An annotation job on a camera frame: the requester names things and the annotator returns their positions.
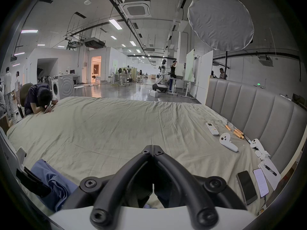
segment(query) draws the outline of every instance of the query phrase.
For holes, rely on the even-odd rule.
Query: upholstered headboard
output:
[[[306,140],[302,137],[307,112],[260,87],[210,78],[206,106],[228,119],[249,139],[259,139],[279,173],[290,161],[294,163],[294,154]]]

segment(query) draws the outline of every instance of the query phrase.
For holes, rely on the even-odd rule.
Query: hand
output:
[[[58,100],[52,100],[52,101],[51,101],[51,104],[52,104],[52,105],[55,105],[55,104],[58,103],[58,102],[59,102]]]

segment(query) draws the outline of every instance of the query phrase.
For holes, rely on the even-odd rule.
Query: beige bedsheet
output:
[[[240,198],[235,176],[247,170],[258,194],[248,210],[257,214],[264,199],[259,199],[253,169],[260,159],[247,141],[232,132],[239,152],[222,146],[206,122],[212,122],[220,134],[228,132],[227,120],[205,105],[71,97],[59,101],[51,113],[25,117],[7,136],[15,148],[27,151],[26,167],[42,158],[77,185],[87,176],[115,174],[149,144],[159,145],[194,175],[224,178]],[[43,209],[34,195],[28,195]],[[150,201],[157,205],[154,197]]]

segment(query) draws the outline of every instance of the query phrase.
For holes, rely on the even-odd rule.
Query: man sitting in chair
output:
[[[40,111],[51,112],[49,104],[55,105],[58,100],[52,100],[52,92],[47,83],[38,83],[31,86],[25,98],[25,115],[37,114]]]

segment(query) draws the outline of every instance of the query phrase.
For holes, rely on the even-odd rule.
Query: white washing machine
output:
[[[61,100],[63,98],[74,96],[73,74],[57,75],[51,78],[51,88],[53,98]]]

